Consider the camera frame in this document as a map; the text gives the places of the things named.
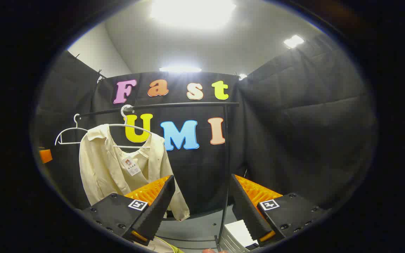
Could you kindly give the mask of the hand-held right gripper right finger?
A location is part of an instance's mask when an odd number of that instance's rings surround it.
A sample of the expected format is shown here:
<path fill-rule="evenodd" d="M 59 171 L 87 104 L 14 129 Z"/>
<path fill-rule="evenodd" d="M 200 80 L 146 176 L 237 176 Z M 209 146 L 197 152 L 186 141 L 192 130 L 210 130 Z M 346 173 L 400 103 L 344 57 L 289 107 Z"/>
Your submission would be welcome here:
<path fill-rule="evenodd" d="M 260 247 L 301 233 L 327 212 L 299 194 L 279 194 L 235 174 L 230 176 L 230 193 L 246 229 Z"/>

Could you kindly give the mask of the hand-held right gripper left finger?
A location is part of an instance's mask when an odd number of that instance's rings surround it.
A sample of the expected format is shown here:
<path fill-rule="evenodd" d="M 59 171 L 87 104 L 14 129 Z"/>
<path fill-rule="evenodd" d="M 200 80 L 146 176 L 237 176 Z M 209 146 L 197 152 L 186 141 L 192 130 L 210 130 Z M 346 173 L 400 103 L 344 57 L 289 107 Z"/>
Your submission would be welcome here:
<path fill-rule="evenodd" d="M 130 242 L 148 246 L 175 193 L 175 178 L 165 176 L 126 195 L 111 193 L 82 210 L 86 220 Z"/>

